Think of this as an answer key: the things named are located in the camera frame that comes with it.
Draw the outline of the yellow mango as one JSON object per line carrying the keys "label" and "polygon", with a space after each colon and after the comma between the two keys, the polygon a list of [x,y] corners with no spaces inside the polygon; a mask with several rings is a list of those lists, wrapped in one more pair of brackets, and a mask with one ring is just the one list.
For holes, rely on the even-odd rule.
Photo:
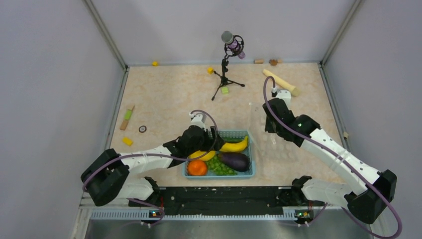
{"label": "yellow mango", "polygon": [[209,160],[213,159],[215,156],[216,156],[216,151],[213,151],[213,150],[209,151],[209,152],[196,151],[189,156],[189,159],[209,161]]}

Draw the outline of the orange fruit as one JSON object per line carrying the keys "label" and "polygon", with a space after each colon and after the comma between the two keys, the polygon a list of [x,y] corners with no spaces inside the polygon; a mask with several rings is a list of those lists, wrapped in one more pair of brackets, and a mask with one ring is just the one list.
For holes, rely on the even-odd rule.
{"label": "orange fruit", "polygon": [[188,163],[187,173],[190,176],[205,176],[208,173],[208,167],[204,161],[195,160]]}

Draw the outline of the yellow banana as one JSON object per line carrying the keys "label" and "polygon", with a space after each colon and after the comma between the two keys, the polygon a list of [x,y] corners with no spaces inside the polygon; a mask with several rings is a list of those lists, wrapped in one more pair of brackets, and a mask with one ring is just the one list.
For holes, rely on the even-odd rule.
{"label": "yellow banana", "polygon": [[249,138],[245,136],[244,138],[240,139],[239,142],[236,142],[236,138],[227,138],[224,139],[224,144],[220,148],[220,152],[236,152],[240,153],[243,152],[249,145]]}

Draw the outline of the blue plastic basket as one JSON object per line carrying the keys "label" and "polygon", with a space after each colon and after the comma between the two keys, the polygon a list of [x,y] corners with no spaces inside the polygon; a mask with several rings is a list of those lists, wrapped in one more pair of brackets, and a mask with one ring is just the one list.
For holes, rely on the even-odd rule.
{"label": "blue plastic basket", "polygon": [[204,163],[186,162],[182,175],[187,179],[247,179],[255,175],[252,141],[246,130],[222,130],[219,136],[226,142],[220,151],[205,156]]}

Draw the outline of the purple eggplant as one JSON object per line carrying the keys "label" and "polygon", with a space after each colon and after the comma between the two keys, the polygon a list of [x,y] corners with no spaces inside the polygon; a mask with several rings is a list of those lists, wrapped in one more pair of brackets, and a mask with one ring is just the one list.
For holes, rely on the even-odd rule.
{"label": "purple eggplant", "polygon": [[246,172],[249,170],[251,161],[245,154],[236,152],[222,152],[217,156],[223,164],[235,171]]}

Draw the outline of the clear dotted zip bag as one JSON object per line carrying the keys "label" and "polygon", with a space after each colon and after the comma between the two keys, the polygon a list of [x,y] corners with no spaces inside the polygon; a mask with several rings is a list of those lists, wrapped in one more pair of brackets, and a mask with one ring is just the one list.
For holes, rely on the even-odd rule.
{"label": "clear dotted zip bag", "polygon": [[285,141],[275,133],[265,131],[266,114],[261,103],[249,103],[247,132],[253,146],[253,154],[257,157],[257,165],[264,166],[273,159],[276,162],[294,163],[300,159],[299,148]]}

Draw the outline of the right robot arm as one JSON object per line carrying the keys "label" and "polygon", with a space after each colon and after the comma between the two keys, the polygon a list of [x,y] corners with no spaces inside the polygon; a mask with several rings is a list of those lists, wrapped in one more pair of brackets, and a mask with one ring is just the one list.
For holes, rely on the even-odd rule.
{"label": "right robot arm", "polygon": [[392,202],[396,174],[389,169],[380,171],[359,160],[336,143],[314,119],[308,115],[294,116],[284,100],[274,98],[262,107],[266,114],[266,132],[275,133],[310,152],[344,180],[343,184],[337,184],[302,176],[292,182],[296,187],[292,191],[293,201],[298,205],[308,201],[334,204],[348,209],[359,221],[373,224],[387,206],[375,190]]}

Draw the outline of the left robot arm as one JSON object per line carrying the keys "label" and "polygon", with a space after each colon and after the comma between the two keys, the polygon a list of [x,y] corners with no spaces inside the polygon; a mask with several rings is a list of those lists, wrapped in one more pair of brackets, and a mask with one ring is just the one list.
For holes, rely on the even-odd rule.
{"label": "left robot arm", "polygon": [[197,151],[217,150],[224,144],[218,128],[203,129],[191,125],[183,134],[154,149],[134,153],[105,150],[81,175],[83,191],[96,206],[104,206],[115,199],[127,199],[132,204],[158,203],[161,190],[151,177],[132,182],[132,177],[155,169],[168,169],[190,161]]}

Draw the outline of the green grapes bunch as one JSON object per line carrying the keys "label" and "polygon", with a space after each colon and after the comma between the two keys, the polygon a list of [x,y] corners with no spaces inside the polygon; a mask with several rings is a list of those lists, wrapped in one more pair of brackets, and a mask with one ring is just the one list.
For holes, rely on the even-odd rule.
{"label": "green grapes bunch", "polygon": [[214,156],[212,159],[205,162],[207,165],[208,170],[213,172],[217,176],[234,176],[237,175],[237,173],[223,164],[218,156]]}

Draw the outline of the wooden rolling pin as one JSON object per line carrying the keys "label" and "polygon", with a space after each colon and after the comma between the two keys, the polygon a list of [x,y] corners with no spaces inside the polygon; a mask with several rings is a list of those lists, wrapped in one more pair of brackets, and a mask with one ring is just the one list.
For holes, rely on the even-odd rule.
{"label": "wooden rolling pin", "polygon": [[275,82],[276,82],[276,84],[278,84],[282,88],[288,90],[291,93],[291,95],[297,97],[300,94],[300,90],[296,86],[288,83],[287,81],[285,81],[282,78],[278,77],[276,74],[270,72],[269,70],[263,69],[262,70],[262,73],[265,76],[267,76],[267,77],[269,77],[269,76],[270,77],[273,77],[274,80],[275,80]]}

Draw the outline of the light green cube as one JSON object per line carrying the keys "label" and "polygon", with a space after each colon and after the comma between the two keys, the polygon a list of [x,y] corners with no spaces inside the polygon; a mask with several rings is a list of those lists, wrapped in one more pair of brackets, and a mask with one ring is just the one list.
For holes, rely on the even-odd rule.
{"label": "light green cube", "polygon": [[221,93],[222,94],[228,94],[229,93],[229,89],[228,89],[228,87],[221,87]]}

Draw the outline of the brown wooden block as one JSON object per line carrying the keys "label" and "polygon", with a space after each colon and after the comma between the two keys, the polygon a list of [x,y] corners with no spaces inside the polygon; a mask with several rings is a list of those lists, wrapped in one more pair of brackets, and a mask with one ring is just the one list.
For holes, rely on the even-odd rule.
{"label": "brown wooden block", "polygon": [[269,64],[271,66],[276,66],[276,65],[282,64],[282,63],[283,63],[283,60],[282,59],[270,59],[269,60]]}

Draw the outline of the yellow block left side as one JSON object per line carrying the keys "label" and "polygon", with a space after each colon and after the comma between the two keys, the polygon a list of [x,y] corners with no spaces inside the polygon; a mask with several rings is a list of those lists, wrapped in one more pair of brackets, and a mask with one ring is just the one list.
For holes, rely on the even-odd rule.
{"label": "yellow block left side", "polygon": [[122,139],[122,142],[123,142],[125,145],[127,145],[127,146],[132,146],[132,145],[133,145],[133,141],[132,141],[130,138],[128,138],[128,137],[124,137],[124,138]]}

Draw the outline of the green wooden toy knife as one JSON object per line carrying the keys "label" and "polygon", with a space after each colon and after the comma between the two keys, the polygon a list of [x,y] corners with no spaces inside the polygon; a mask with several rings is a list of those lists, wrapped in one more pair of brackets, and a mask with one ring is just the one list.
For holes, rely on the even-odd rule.
{"label": "green wooden toy knife", "polygon": [[129,106],[127,106],[126,111],[125,111],[125,114],[123,116],[123,121],[122,121],[122,123],[121,123],[121,125],[119,127],[120,130],[122,130],[122,131],[125,131],[126,130],[128,124],[129,124],[129,121],[131,119],[131,116],[132,116],[132,113],[133,113],[134,108],[135,108],[135,105],[129,105]]}

